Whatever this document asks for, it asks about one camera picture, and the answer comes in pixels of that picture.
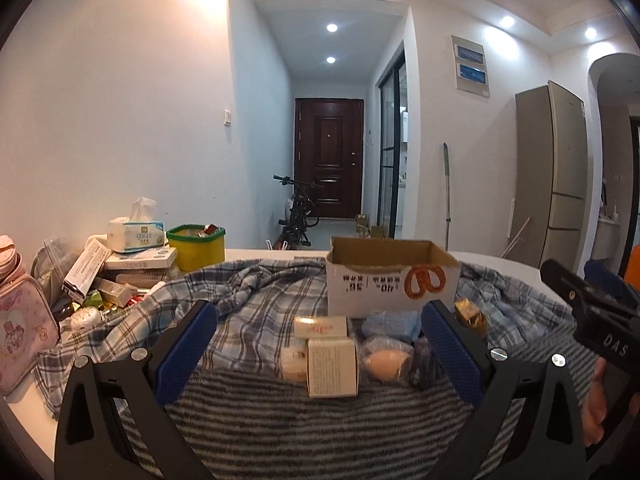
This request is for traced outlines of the person's right hand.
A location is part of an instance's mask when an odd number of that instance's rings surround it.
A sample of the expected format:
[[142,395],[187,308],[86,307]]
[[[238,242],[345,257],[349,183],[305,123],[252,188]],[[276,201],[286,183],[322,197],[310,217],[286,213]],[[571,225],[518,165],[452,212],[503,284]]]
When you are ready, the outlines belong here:
[[608,414],[603,389],[605,369],[605,359],[597,359],[588,393],[582,401],[582,432],[585,446],[599,443],[604,435],[603,421]]

